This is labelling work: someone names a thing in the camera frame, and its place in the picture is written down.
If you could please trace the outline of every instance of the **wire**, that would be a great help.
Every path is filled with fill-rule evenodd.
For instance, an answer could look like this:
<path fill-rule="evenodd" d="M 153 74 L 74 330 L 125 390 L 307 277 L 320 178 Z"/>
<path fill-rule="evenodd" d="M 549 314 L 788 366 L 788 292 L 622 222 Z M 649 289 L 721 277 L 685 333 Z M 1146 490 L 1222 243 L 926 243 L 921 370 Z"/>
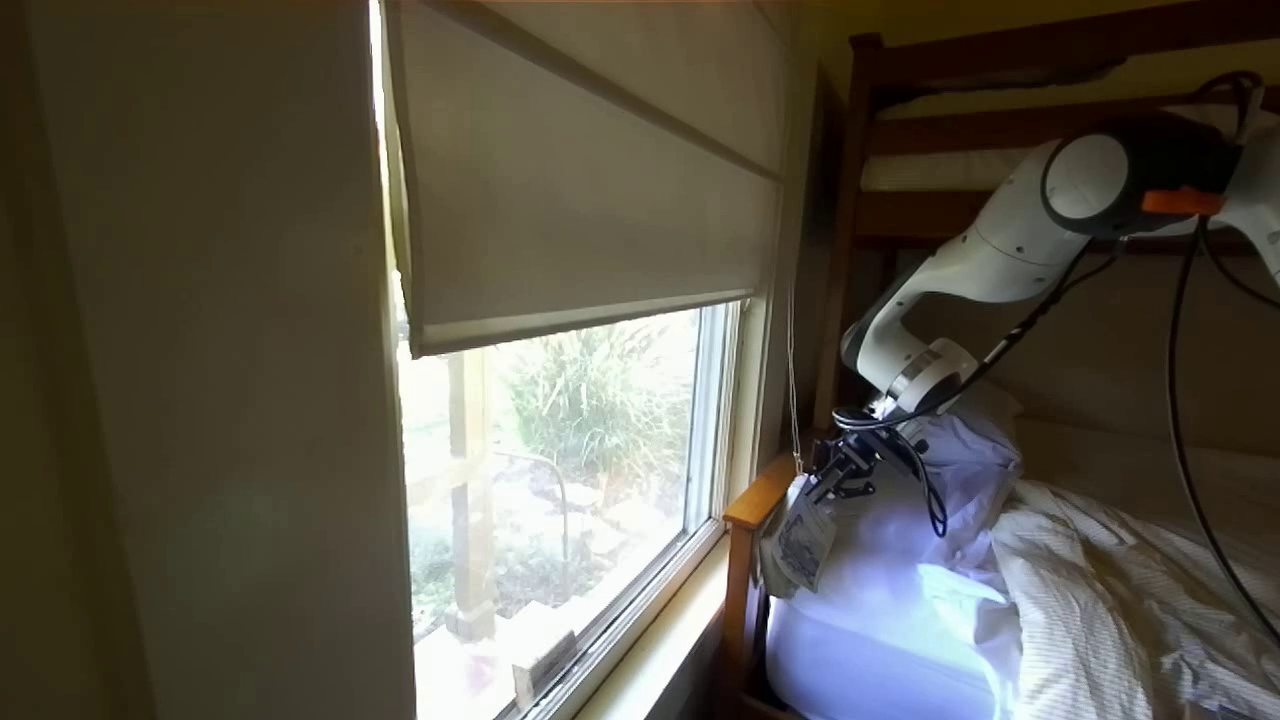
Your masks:
<path fill-rule="evenodd" d="M 977 382 L 983 382 L 1041 325 L 1041 317 L 1048 317 L 1072 289 L 1108 271 L 1125 251 L 1122 235 L 1112 243 L 1116 243 L 1112 255 L 1103 255 L 1102 263 L 1078 277 L 1078 263 L 1087 255 L 1087 243 L 1083 243 L 1064 269 L 1064 277 L 1053 285 L 1053 292 L 998 342 L 998 350 L 977 366 L 977 373 L 954 397 L 966 397 Z"/>
<path fill-rule="evenodd" d="M 1257 301 L 1257 303 L 1270 303 L 1270 307 L 1280 307 L 1280 301 L 1278 297 L 1270 297 L 1270 292 L 1260 292 L 1260 289 L 1253 289 L 1253 285 L 1243 285 L 1222 255 L 1218 255 L 1218 248 L 1211 243 L 1206 243 L 1206 255 L 1211 260 L 1211 269 L 1229 279 L 1229 285 L 1236 285 L 1250 301 Z"/>
<path fill-rule="evenodd" d="M 1189 439 L 1184 439 L 1184 415 L 1180 415 L 1180 397 L 1178 397 L 1178 356 L 1180 356 L 1180 325 L 1184 325 L 1184 301 L 1189 301 L 1189 285 L 1191 285 L 1191 263 L 1198 263 L 1198 251 L 1209 235 L 1209 217 L 1202 217 L 1198 226 L 1198 235 L 1184 251 L 1184 263 L 1178 271 L 1178 289 L 1174 289 L 1174 314 L 1169 314 L 1169 345 L 1165 345 L 1165 400 L 1169 400 L 1169 433 L 1174 433 L 1174 459 L 1178 459 L 1178 477 L 1180 477 L 1180 490 L 1191 506 L 1191 517 L 1209 540 L 1209 554 L 1218 555 L 1222 572 L 1233 580 L 1233 589 L 1240 594 L 1240 601 L 1250 603 L 1250 612 L 1270 627 L 1270 638 L 1280 644 L 1280 627 L 1270 619 L 1270 612 L 1257 603 L 1257 596 L 1243 589 L 1243 580 L 1236 575 L 1229 554 L 1222 550 L 1211 526 L 1209 526 L 1209 511 L 1202 506 L 1202 490 L 1198 490 L 1198 477 L 1191 477 L 1191 463 L 1189 463 Z"/>
<path fill-rule="evenodd" d="M 910 477 L 916 477 L 926 486 L 926 511 L 929 511 L 929 527 L 934 537 L 947 537 L 954 533 L 954 517 L 947 517 L 947 501 L 943 492 L 934 486 L 929 468 L 921 463 L 916 447 L 893 430 L 893 433 L 869 433 L 864 438 L 877 454 L 897 458 Z"/>
<path fill-rule="evenodd" d="M 1233 92 L 1233 99 L 1236 99 L 1236 136 L 1233 140 L 1240 140 L 1250 132 L 1253 99 L 1264 89 L 1264 78 L 1257 78 L 1257 74 L 1226 74 L 1226 78 L 1211 78 L 1209 86 L 1202 86 L 1191 92 L 1191 99 L 1206 99 L 1211 89 L 1229 89 Z"/>

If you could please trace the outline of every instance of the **wooden bed frame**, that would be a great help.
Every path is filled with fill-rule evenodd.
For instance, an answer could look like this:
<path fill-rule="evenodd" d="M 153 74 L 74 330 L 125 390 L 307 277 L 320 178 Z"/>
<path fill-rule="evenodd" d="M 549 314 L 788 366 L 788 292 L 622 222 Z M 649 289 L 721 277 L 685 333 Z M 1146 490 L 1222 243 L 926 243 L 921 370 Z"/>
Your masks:
<path fill-rule="evenodd" d="M 1189 97 L 1134 97 L 1055 109 L 1008 109 L 970 116 L 883 120 L 883 109 L 966 92 L 987 82 L 1038 78 L 1102 78 L 1134 56 L 1250 45 L 1280 38 L 1280 5 L 1272 0 L 1202 0 L 1146 13 L 1087 18 L 1069 25 L 1031 25 L 962 41 L 883 48 L 879 38 L 854 38 L 854 86 L 843 106 L 843 159 L 836 196 L 836 248 L 829 263 L 821 370 L 813 400 L 813 433 L 829 433 L 841 390 L 841 333 L 849 330 L 849 271 L 855 248 L 929 248 L 980 212 L 987 193 L 864 193 L 869 157 L 970 151 L 970 149 L 1028 149 L 1103 116 L 1148 113 Z M 768 692 L 759 647 L 768 601 L 751 580 L 758 543 L 768 517 L 782 509 L 791 459 L 773 459 L 751 490 L 725 511 L 727 526 L 727 594 L 721 612 L 721 647 L 714 681 L 716 718 L 788 718 Z"/>

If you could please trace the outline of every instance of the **white robot link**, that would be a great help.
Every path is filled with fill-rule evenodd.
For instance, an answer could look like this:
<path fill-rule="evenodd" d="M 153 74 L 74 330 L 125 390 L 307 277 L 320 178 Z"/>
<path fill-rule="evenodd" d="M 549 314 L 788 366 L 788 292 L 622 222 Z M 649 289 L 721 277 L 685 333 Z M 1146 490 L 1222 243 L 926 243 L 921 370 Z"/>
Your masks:
<path fill-rule="evenodd" d="M 926 345 L 910 333 L 905 317 L 921 297 L 1053 297 L 1087 240 L 1174 235 L 1198 222 L 1236 230 L 1280 279 L 1280 130 L 1236 144 L 1209 124 L 1151 113 L 1041 144 L 970 234 L 843 333 L 841 360 L 879 394 L 871 419 L 929 415 L 977 382 L 980 366 L 943 338 Z"/>

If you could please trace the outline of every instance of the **window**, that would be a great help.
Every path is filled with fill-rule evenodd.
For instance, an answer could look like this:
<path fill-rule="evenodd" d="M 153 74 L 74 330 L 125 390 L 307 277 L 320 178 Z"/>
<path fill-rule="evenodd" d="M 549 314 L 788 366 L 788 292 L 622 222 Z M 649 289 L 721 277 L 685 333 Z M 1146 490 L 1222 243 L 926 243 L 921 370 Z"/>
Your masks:
<path fill-rule="evenodd" d="M 419 718 L 528 712 L 714 537 L 734 317 L 424 360 L 402 342 Z"/>

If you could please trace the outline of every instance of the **window blind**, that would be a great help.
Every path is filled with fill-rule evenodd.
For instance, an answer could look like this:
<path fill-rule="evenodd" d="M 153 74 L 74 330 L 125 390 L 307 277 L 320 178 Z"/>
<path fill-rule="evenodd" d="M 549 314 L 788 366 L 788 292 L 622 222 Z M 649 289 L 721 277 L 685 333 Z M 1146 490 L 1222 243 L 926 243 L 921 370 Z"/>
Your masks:
<path fill-rule="evenodd" d="M 402 0 L 389 56 L 416 354 L 768 285 L 785 54 L 751 5 Z"/>

